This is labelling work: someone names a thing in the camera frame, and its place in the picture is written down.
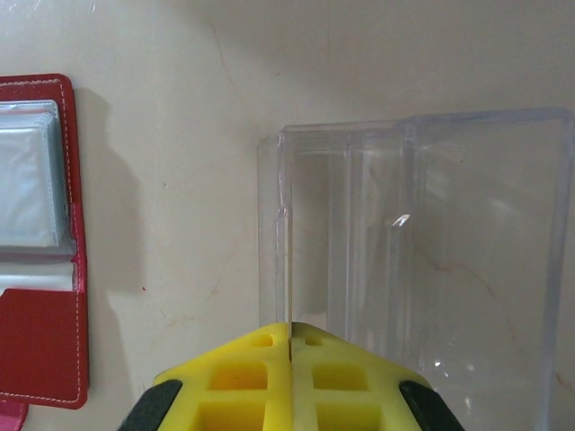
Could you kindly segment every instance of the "yellow plastic object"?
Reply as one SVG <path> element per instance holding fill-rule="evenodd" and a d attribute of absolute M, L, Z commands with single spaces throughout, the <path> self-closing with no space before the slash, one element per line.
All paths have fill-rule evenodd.
<path fill-rule="evenodd" d="M 292 431 L 289 358 L 275 323 L 160 374 L 183 386 L 158 431 Z"/>
<path fill-rule="evenodd" d="M 420 375 L 305 323 L 291 339 L 294 430 L 421 431 L 398 390 Z"/>

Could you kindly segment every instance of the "plastic box lid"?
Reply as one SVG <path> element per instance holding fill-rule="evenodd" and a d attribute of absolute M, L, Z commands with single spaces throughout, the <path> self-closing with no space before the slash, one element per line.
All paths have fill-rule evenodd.
<path fill-rule="evenodd" d="M 259 149 L 260 320 L 423 374 L 468 431 L 549 429 L 562 109 L 293 126 Z"/>

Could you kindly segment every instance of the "card holder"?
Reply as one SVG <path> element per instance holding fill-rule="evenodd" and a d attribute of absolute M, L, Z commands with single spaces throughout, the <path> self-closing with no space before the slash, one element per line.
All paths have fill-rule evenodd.
<path fill-rule="evenodd" d="M 87 398 L 87 267 L 67 77 L 0 78 L 0 202 L 4 430 L 28 404 L 78 409 Z M 19 429 L 17 420 L 6 429 Z"/>

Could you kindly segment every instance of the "white table surface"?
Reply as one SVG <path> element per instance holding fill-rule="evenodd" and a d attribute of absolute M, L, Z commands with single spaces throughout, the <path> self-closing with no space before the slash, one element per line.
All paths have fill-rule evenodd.
<path fill-rule="evenodd" d="M 0 0 L 0 75 L 76 88 L 90 264 L 89 401 L 32 407 L 25 430 L 116 429 L 157 373 L 257 327 L 265 136 L 575 110 L 574 22 L 570 0 Z M 572 284 L 558 386 L 575 404 Z"/>

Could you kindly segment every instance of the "red wallet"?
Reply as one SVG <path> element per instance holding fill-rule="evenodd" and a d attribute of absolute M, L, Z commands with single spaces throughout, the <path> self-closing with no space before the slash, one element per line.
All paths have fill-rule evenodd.
<path fill-rule="evenodd" d="M 16 104 L 18 101 L 24 102 L 29 109 L 23 110 Z M 35 101 L 45 102 L 47 106 L 51 103 L 55 110 L 52 117 L 48 114 L 42 116 Z M 16 110 L 6 112 L 14 106 Z M 6 134 L 5 137 L 0 136 L 3 139 L 0 140 L 0 145 L 5 143 L 5 147 L 8 148 L 4 150 L 4 155 L 0 153 L 0 157 L 5 159 L 12 157 L 13 164 L 31 163 L 30 160 L 36 154 L 28 154 L 22 146 L 18 146 L 20 145 L 18 139 L 22 139 L 18 134 L 30 137 L 30 139 L 25 137 L 29 139 L 26 145 L 33 144 L 34 139 L 57 137 L 55 142 L 58 142 L 61 148 L 54 154 L 60 155 L 59 160 L 54 159 L 54 154 L 49 157 L 52 157 L 50 160 L 62 172 L 60 194 L 62 207 L 65 209 L 63 227 L 58 228 L 58 216 L 47 211 L 52 217 L 49 219 L 51 221 L 47 222 L 49 229 L 42 227 L 36 230 L 31 224 L 31 220 L 34 220 L 31 215 L 2 215 L 0 209 L 0 223 L 3 223 L 2 216 L 16 220 L 13 223 L 15 226 L 13 230 L 4 233 L 4 237 L 8 238 L 4 240 L 8 241 L 8 246 L 4 244 L 4 251 L 0 252 L 0 275 L 2 271 L 8 271 L 3 268 L 20 271 L 18 277 L 8 278 L 16 280 L 14 286 L 7 286 L 4 291 L 0 289 L 0 431 L 14 431 L 22 427 L 29 404 L 79 409 L 86 402 L 89 378 L 87 265 L 75 97 L 70 80 L 63 75 L 0 78 L 0 108 L 5 108 L 0 110 L 0 119 L 4 121 L 0 122 L 0 127 L 3 124 L 8 125 L 5 127 L 12 131 L 12 134 Z M 34 179 L 35 177 L 29 176 L 30 170 L 20 169 L 18 172 L 23 172 L 24 179 Z M 44 172 L 43 170 L 44 165 L 38 163 L 38 172 Z M 4 185 L 13 182 L 11 187 L 18 187 L 18 178 L 15 179 L 8 174 L 4 176 Z M 47 184 L 46 187 L 51 188 L 47 196 L 56 201 L 59 195 L 55 184 L 58 179 L 50 178 L 42 184 L 45 186 Z M 0 173 L 0 193 L 6 193 L 8 190 L 9 194 L 8 186 L 5 185 L 3 191 L 2 180 Z M 20 198 L 18 201 L 19 211 L 26 213 L 28 209 L 26 207 L 22 209 L 22 202 L 26 202 L 25 198 Z M 37 203 L 38 200 L 30 202 L 33 202 L 31 205 L 34 205 L 34 208 L 28 213 L 43 216 L 43 207 Z M 8 204 L 6 211 L 11 210 L 13 208 Z M 28 230 L 25 231 L 22 226 L 26 226 Z M 66 240 L 58 239 L 60 231 Z M 3 231 L 0 231 L 0 251 L 3 247 L 2 235 Z M 33 240 L 34 243 L 32 247 L 26 248 L 28 240 Z M 53 241 L 65 244 L 58 247 L 66 251 L 59 251 Z M 41 264 L 42 266 L 38 268 L 48 271 L 49 275 L 42 275 L 37 286 L 34 282 L 27 285 L 25 280 L 32 278 L 29 274 L 21 272 L 23 270 L 39 272 L 35 267 L 36 264 Z M 69 270 L 58 269 L 54 272 L 53 268 L 69 268 Z M 63 280 L 62 283 L 65 285 L 69 283 L 69 289 L 44 286 L 58 283 L 58 280 Z"/>

